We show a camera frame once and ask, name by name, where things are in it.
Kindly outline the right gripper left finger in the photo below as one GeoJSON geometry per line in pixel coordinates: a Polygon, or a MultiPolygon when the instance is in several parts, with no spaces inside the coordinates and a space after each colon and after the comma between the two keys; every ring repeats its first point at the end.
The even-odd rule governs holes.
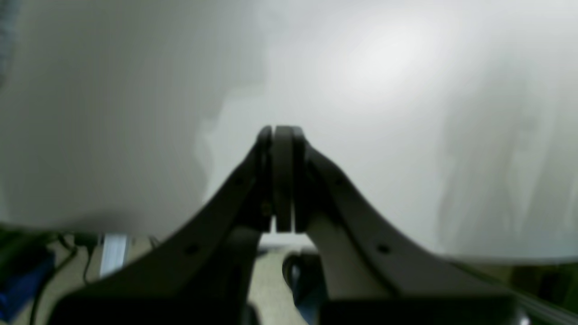
{"type": "Polygon", "coordinates": [[[159,247],[74,291],[50,325],[257,325],[248,298],[262,234],[273,218],[264,127],[246,158],[208,203],[159,247]]]}

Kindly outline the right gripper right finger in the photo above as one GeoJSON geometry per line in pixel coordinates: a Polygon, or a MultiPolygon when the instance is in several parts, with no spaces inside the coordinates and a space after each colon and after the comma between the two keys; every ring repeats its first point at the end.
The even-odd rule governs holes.
{"type": "Polygon", "coordinates": [[[316,246],[327,300],[318,325],[526,325],[516,297],[419,247],[347,175],[284,127],[284,231],[316,246]]]}

